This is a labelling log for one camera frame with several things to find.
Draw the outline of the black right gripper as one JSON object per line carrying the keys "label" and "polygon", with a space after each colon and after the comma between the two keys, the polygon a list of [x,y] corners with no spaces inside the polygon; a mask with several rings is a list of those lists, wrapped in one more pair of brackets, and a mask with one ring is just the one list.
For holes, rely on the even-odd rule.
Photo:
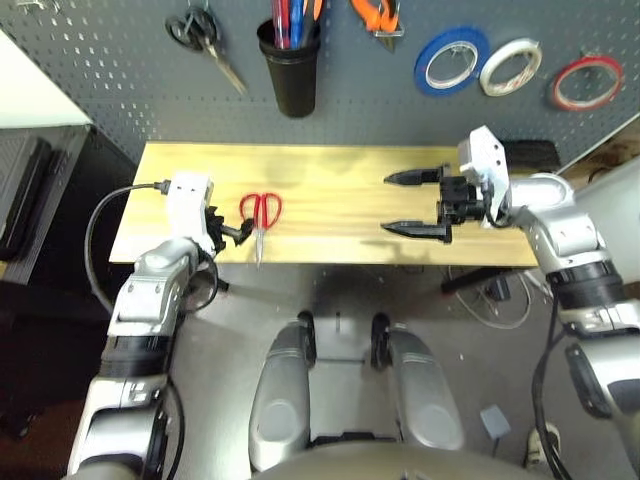
{"label": "black right gripper", "polygon": [[420,186],[438,183],[440,199],[436,203],[437,224],[425,224],[417,220],[401,220],[381,223],[380,226],[396,235],[414,239],[433,239],[445,244],[452,242],[452,227],[467,220],[481,221],[487,208],[477,193],[477,188],[464,176],[453,176],[450,166],[420,168],[392,173],[383,182],[399,186]]}

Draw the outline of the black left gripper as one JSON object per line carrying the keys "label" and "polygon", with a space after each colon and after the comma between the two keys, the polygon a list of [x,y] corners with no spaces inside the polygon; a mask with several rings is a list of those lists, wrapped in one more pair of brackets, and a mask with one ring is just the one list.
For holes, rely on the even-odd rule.
{"label": "black left gripper", "polygon": [[226,248],[225,237],[231,239],[235,246],[242,245],[252,234],[254,220],[246,219],[242,222],[240,230],[227,226],[224,217],[216,214],[216,206],[208,206],[205,209],[205,224],[209,237],[211,238],[215,250],[223,251]]}

